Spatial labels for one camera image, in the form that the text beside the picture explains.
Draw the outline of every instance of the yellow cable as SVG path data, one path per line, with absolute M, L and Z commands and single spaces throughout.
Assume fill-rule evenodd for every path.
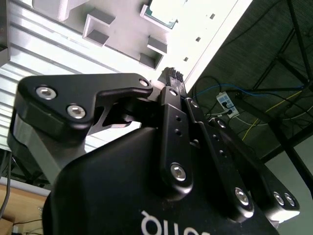
M 291 96 L 287 97 L 286 99 L 290 99 L 290 98 L 296 96 L 297 94 L 300 94 L 301 92 L 302 92 L 302 91 L 299 91 L 299 92 L 297 92 L 297 93 L 295 93 L 295 94 L 292 94 Z M 269 109 L 267 109 L 267 110 L 265 111 L 265 113 L 267 113 L 268 111 L 272 110 L 273 108 L 276 108 L 277 106 L 281 105 L 281 104 L 284 103 L 284 102 L 285 102 L 285 100 L 280 101 L 279 103 L 277 103 L 277 104 L 275 104 L 274 106 L 272 106 L 272 107 L 270 107 Z M 246 138 L 247 134 L 249 133 L 249 131 L 251 130 L 251 128 L 254 126 L 254 124 L 256 124 L 256 122 L 257 122 L 258 120 L 259 120 L 259 119 L 257 118 L 257 119 L 254 121 L 254 123 L 249 127 L 249 129 L 247 129 L 247 131 L 246 131 L 246 133 L 245 133 L 245 135 L 244 135 L 244 137 L 243 137 L 242 140 L 244 140 L 244 139 Z

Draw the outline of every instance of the silver screw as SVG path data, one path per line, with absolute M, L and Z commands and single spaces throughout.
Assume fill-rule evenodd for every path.
M 190 103 L 193 105 L 193 106 L 195 106 L 196 108 L 198 108 L 199 106 L 197 105 L 197 103 L 196 102 L 194 102 L 193 100 L 191 100 L 190 101 Z
M 235 195 L 243 205 L 249 205 L 249 199 L 241 188 L 235 188 Z
M 285 193 L 285 198 L 290 203 L 290 205 L 292 205 L 293 207 L 295 206 L 293 199 L 290 197 L 290 195 L 288 193 Z
M 52 88 L 49 87 L 39 87 L 36 89 L 37 95 L 42 99 L 54 99 L 57 94 Z
M 217 121 L 217 124 L 220 125 L 221 128 L 226 128 L 224 123 L 222 123 L 220 120 Z
M 170 93 L 171 93 L 172 95 L 174 95 L 174 96 L 176 96 L 176 95 L 177 95 L 177 92 L 176 92 L 176 91 L 174 91 L 173 89 L 170 89 Z
M 145 80 L 143 80 L 143 79 L 139 79 L 139 83 L 142 85 L 142 86 L 145 86 L 145 87 L 147 87 L 149 84 L 145 81 Z
M 185 170 L 178 164 L 171 165 L 171 173 L 178 181 L 184 181 L 186 179 Z
M 85 110 L 78 105 L 70 105 L 67 108 L 67 113 L 76 119 L 81 119 L 86 115 Z
M 276 200 L 278 201 L 278 203 L 281 206 L 283 206 L 285 204 L 284 200 L 282 199 L 282 197 L 277 192 L 274 192 L 274 197 L 276 198 Z

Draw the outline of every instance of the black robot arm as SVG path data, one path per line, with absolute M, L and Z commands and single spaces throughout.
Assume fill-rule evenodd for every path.
M 21 80 L 8 144 L 53 184 L 45 235 L 277 234 L 279 222 L 299 214 L 234 132 L 186 97 L 180 75 Z M 87 135 L 132 121 L 141 127 L 85 153 Z

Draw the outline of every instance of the wooden surface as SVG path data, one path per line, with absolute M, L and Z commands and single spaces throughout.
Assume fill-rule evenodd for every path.
M 13 223 L 5 219 L 0 220 L 0 235 L 11 235 Z
M 0 205 L 2 204 L 6 192 L 6 186 L 0 185 Z M 8 204 L 4 211 L 3 218 L 14 223 L 27 222 L 30 220 L 41 219 L 41 211 L 38 208 L 44 206 L 46 197 L 26 192 L 20 189 L 11 188 Z M 42 228 L 41 221 L 16 225 L 19 233 L 29 232 L 33 229 Z

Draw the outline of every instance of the power socket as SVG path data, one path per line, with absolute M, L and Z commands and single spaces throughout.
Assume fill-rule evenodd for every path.
M 216 96 L 216 99 L 220 103 L 221 107 L 224 110 L 231 110 L 231 111 L 233 111 L 231 114 L 227 114 L 229 118 L 232 118 L 234 116 L 238 116 L 239 115 L 238 110 L 236 109 L 236 107 L 234 106 L 233 102 L 231 101 L 231 99 L 229 98 L 229 96 L 228 96 L 228 94 L 226 92 L 219 93 Z M 230 109 L 228 109 L 228 108 L 226 108 L 226 107 L 224 107 L 222 105 L 225 102 L 226 102 L 226 107 L 231 107 Z

